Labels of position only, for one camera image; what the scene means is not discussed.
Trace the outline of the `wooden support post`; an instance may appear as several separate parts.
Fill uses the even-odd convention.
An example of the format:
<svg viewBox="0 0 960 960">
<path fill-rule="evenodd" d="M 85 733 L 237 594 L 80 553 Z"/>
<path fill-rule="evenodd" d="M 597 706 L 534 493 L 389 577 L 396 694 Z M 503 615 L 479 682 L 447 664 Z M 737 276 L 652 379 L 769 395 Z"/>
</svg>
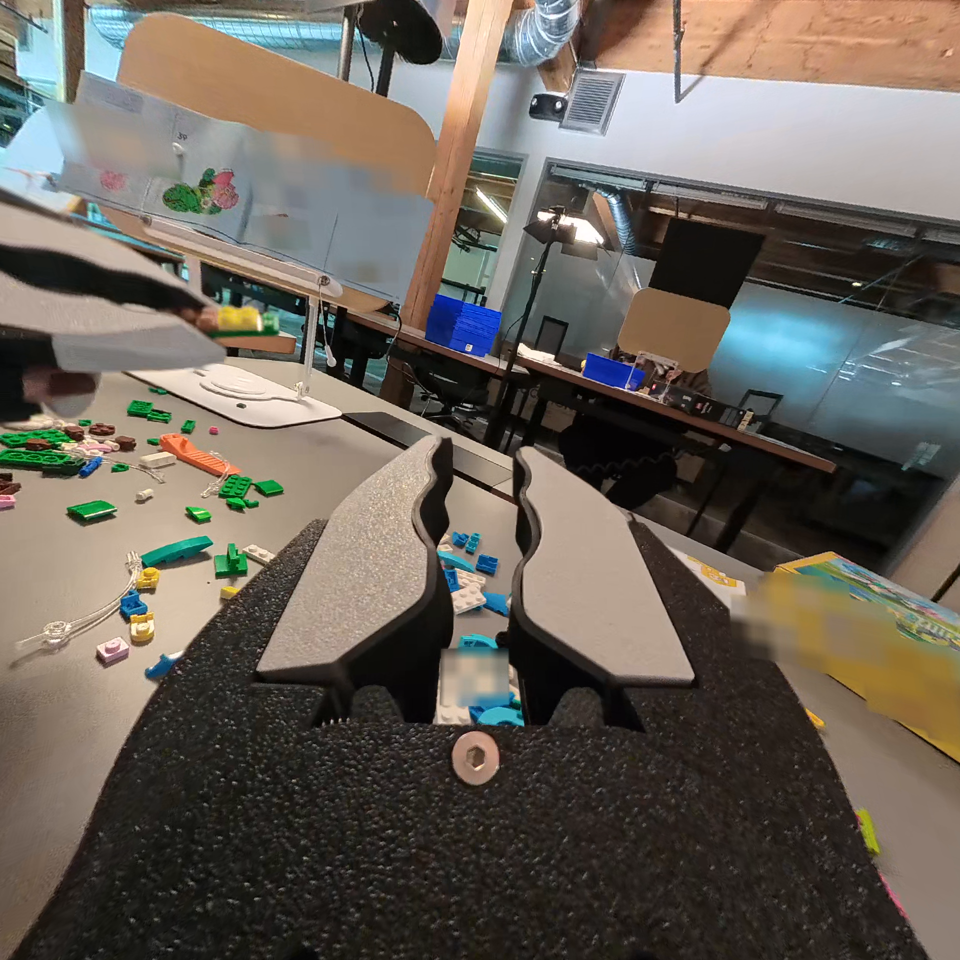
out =
<svg viewBox="0 0 960 960">
<path fill-rule="evenodd" d="M 399 93 L 430 118 L 437 133 L 427 191 L 434 208 L 400 309 L 406 332 L 426 329 L 439 293 L 512 6 L 510 1 L 469 2 L 453 63 L 400 69 Z"/>
</svg>

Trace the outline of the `yellow green lego assembly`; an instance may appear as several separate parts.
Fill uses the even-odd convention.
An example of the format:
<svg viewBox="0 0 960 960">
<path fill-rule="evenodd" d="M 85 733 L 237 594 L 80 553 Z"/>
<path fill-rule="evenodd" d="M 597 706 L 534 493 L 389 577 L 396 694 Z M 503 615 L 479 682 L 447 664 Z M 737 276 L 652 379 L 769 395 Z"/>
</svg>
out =
<svg viewBox="0 0 960 960">
<path fill-rule="evenodd" d="M 265 338 L 281 333 L 277 316 L 262 314 L 253 306 L 214 304 L 201 309 L 197 326 L 213 339 Z"/>
</svg>

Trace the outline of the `long wooden desk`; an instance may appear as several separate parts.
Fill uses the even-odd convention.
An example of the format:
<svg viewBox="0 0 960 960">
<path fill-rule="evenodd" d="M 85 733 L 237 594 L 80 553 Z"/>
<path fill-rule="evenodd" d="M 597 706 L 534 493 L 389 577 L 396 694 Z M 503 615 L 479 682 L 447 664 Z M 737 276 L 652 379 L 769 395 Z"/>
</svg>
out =
<svg viewBox="0 0 960 960">
<path fill-rule="evenodd" d="M 397 342 L 408 345 L 412 349 L 445 356 L 461 364 L 472 366 L 486 375 L 502 379 L 507 377 L 507 363 L 495 356 L 479 356 L 462 353 L 448 346 L 426 340 L 423 330 L 400 324 L 395 318 L 380 314 L 366 314 L 351 309 L 346 311 L 346 318 L 354 324 L 378 333 L 396 337 Z M 738 431 L 732 426 L 711 421 L 700 416 L 686 413 L 680 409 L 666 406 L 655 398 L 639 392 L 611 387 L 581 373 L 559 366 L 554 363 L 544 363 L 532 358 L 521 358 L 517 366 L 526 370 L 530 378 L 545 378 L 556 383 L 563 383 L 574 391 L 590 394 L 596 397 L 605 397 L 634 409 L 645 410 L 661 420 L 669 420 L 683 425 L 684 429 L 691 430 L 698 435 L 715 437 L 721 443 L 730 446 L 745 447 L 756 450 L 764 455 L 773 456 L 781 461 L 797 464 L 807 469 L 823 474 L 833 474 L 836 465 L 833 461 L 816 456 L 808 451 L 780 442 L 774 438 Z"/>
</svg>

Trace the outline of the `large tan divider board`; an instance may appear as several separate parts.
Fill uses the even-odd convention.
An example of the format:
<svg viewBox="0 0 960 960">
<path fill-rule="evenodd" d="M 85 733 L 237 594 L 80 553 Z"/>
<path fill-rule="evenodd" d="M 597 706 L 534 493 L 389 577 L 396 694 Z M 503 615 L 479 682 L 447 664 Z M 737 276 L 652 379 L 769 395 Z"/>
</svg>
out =
<svg viewBox="0 0 960 960">
<path fill-rule="evenodd" d="M 335 159 L 428 200 L 437 146 L 412 108 L 184 16 L 151 14 L 133 27 L 116 82 L 222 121 L 314 138 Z M 147 236 L 140 215 L 102 206 L 118 227 Z M 409 285 L 397 301 L 342 288 L 349 304 L 400 304 Z"/>
</svg>

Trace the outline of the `small tan divider board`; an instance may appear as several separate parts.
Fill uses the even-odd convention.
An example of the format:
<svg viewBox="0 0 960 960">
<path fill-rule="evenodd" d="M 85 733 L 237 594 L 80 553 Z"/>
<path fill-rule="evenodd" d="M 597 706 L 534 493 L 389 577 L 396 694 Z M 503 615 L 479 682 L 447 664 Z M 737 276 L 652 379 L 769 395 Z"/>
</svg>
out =
<svg viewBox="0 0 960 960">
<path fill-rule="evenodd" d="M 634 294 L 617 345 L 699 374 L 711 366 L 730 321 L 727 307 L 646 287 Z"/>
</svg>

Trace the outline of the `black round lamp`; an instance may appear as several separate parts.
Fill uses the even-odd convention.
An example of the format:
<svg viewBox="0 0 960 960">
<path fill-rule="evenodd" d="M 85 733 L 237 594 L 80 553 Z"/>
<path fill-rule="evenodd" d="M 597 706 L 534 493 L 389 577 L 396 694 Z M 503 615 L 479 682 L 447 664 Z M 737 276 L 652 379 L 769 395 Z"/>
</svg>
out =
<svg viewBox="0 0 960 960">
<path fill-rule="evenodd" d="M 359 30 L 365 39 L 407 63 L 435 63 L 443 48 L 440 9 L 434 1 L 372 1 L 362 4 Z"/>
</svg>

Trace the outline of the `lego instruction booklet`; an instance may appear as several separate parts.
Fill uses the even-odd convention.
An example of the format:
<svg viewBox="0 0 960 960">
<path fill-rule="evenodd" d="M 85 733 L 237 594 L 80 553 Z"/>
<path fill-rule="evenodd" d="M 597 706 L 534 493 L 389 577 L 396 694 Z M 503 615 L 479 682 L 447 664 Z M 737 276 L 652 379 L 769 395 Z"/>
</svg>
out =
<svg viewBox="0 0 960 960">
<path fill-rule="evenodd" d="M 319 140 L 215 119 L 91 74 L 51 116 L 66 192 L 388 301 L 406 292 L 433 204 Z"/>
</svg>

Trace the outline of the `long clear lego stem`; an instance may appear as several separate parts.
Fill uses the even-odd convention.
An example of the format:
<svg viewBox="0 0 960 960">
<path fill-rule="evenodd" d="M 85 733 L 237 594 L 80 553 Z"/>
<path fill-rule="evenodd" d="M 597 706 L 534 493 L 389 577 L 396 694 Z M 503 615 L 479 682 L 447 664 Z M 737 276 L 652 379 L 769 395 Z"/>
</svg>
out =
<svg viewBox="0 0 960 960">
<path fill-rule="evenodd" d="M 47 623 L 43 630 L 14 643 L 18 654 L 54 653 L 71 642 L 75 637 L 102 623 L 119 612 L 122 599 L 136 586 L 143 570 L 143 561 L 136 551 L 126 554 L 127 580 L 119 594 L 107 603 L 88 614 L 72 620 L 54 620 Z"/>
</svg>

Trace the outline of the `scattered green brown lego pieces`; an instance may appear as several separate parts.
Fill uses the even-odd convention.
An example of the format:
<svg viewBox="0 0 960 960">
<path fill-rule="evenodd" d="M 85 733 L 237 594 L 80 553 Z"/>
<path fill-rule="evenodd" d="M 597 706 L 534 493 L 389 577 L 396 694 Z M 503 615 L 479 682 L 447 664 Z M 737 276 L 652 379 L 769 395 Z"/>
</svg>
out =
<svg viewBox="0 0 960 960">
<path fill-rule="evenodd" d="M 242 590 L 265 570 L 249 559 L 246 574 L 218 577 L 215 558 L 227 555 L 230 545 L 240 550 L 253 544 L 278 554 L 309 522 L 294 495 L 294 429 L 246 427 L 169 395 L 153 397 L 160 409 L 173 413 L 174 426 L 196 422 L 189 437 L 195 446 L 217 451 L 254 481 L 272 479 L 284 488 L 275 496 L 252 490 L 249 497 L 259 506 L 234 510 L 218 494 L 201 498 L 212 476 L 197 467 L 176 461 L 152 474 L 143 469 L 140 456 L 161 451 L 147 440 L 167 429 L 126 415 L 131 401 L 148 394 L 132 378 L 105 377 L 86 414 L 93 423 L 113 424 L 135 438 L 130 454 L 112 459 L 104 454 L 86 476 L 9 468 L 22 486 L 15 504 L 2 510 L 2 706 L 10 706 L 19 690 L 39 691 L 42 683 L 55 681 L 95 700 L 121 690 L 150 696 L 159 682 L 147 678 L 145 669 L 164 654 L 185 650 L 210 618 L 232 606 L 238 595 L 224 599 L 223 588 Z M 54 653 L 18 654 L 15 643 L 47 623 L 82 617 L 114 599 L 128 580 L 130 551 L 142 557 L 199 537 L 212 544 L 160 564 L 158 586 L 143 592 L 154 617 L 148 643 L 130 640 L 128 621 L 117 611 Z"/>
</svg>

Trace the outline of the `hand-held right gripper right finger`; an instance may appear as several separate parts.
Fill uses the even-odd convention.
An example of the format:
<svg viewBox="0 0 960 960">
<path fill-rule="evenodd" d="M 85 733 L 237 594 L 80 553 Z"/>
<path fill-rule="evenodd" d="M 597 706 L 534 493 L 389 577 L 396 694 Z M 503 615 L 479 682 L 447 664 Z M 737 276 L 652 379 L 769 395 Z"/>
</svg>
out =
<svg viewBox="0 0 960 960">
<path fill-rule="evenodd" d="M 514 455 L 513 497 L 510 664 L 525 719 L 546 726 L 570 691 L 590 690 L 602 721 L 626 722 L 630 691 L 694 688 L 637 523 L 534 447 Z"/>
</svg>

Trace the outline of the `black device box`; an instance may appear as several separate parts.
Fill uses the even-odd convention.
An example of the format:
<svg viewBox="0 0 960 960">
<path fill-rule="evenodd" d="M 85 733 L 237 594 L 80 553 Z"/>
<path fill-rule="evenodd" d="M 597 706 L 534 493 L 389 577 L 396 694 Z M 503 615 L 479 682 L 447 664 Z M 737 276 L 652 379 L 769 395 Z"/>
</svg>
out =
<svg viewBox="0 0 960 960">
<path fill-rule="evenodd" d="M 667 385 L 660 396 L 660 403 L 677 409 L 691 417 L 726 426 L 738 431 L 748 431 L 756 420 L 756 413 L 750 408 L 740 408 L 717 401 L 706 394 L 680 387 Z"/>
</svg>

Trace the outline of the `black square panel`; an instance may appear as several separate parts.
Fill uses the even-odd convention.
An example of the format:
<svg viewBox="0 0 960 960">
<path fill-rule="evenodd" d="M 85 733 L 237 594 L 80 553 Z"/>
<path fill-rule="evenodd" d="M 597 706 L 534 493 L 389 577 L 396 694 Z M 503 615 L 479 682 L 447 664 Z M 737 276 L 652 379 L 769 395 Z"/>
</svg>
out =
<svg viewBox="0 0 960 960">
<path fill-rule="evenodd" d="M 762 233 L 672 219 L 649 287 L 730 309 L 764 240 Z"/>
</svg>

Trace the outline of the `stack of blue bins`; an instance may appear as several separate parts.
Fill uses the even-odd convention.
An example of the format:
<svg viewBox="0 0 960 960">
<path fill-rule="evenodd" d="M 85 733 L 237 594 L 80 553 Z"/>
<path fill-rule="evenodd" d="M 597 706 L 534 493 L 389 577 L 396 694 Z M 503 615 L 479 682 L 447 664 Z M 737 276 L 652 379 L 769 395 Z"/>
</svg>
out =
<svg viewBox="0 0 960 960">
<path fill-rule="evenodd" d="M 454 352 L 483 357 L 492 355 L 500 326 L 500 312 L 437 294 L 424 337 Z"/>
</svg>

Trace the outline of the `silver ventilation duct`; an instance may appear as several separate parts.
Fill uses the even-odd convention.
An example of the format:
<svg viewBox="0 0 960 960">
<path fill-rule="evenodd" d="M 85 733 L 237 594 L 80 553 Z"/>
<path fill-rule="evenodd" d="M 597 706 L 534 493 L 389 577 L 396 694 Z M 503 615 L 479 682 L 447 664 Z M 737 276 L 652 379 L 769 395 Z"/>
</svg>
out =
<svg viewBox="0 0 960 960">
<path fill-rule="evenodd" d="M 541 66 L 570 42 L 581 18 L 581 1 L 534 1 L 511 21 L 510 52 L 521 66 Z"/>
</svg>

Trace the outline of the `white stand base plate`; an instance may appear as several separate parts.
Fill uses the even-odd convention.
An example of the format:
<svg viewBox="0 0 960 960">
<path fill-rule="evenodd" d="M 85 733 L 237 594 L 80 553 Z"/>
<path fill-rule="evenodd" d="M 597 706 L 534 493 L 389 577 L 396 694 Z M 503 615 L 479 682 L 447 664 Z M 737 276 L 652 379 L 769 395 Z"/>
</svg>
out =
<svg viewBox="0 0 960 960">
<path fill-rule="evenodd" d="M 342 419 L 342 412 L 304 392 L 226 364 L 168 370 L 130 370 L 128 375 L 166 390 L 232 423 L 277 429 Z"/>
</svg>

